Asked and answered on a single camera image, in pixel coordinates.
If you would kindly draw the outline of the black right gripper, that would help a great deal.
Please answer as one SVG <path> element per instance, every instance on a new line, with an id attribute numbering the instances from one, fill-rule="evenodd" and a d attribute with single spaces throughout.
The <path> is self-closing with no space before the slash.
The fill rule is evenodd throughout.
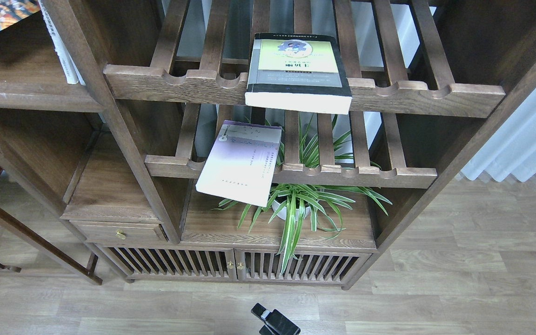
<path id="1" fill-rule="evenodd" d="M 291 320 L 286 318 L 279 310 L 274 309 L 272 312 L 267 310 L 263 305 L 256 303 L 251 309 L 251 314 L 257 316 L 264 326 L 259 330 L 260 335 L 299 335 L 300 327 L 295 325 Z"/>

